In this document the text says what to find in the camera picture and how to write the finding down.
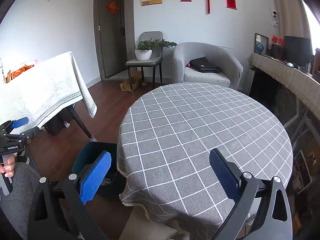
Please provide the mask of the person's left hand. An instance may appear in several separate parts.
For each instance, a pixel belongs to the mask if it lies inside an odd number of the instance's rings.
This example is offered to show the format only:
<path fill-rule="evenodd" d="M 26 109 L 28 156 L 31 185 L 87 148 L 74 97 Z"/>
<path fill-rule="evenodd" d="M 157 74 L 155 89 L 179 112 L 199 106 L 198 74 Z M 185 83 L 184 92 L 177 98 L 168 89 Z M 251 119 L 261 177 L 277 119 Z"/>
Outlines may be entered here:
<path fill-rule="evenodd" d="M 15 156 L 13 154 L 8 156 L 7 164 L 0 166 L 0 173 L 5 175 L 7 178 L 12 178 L 15 173 Z"/>

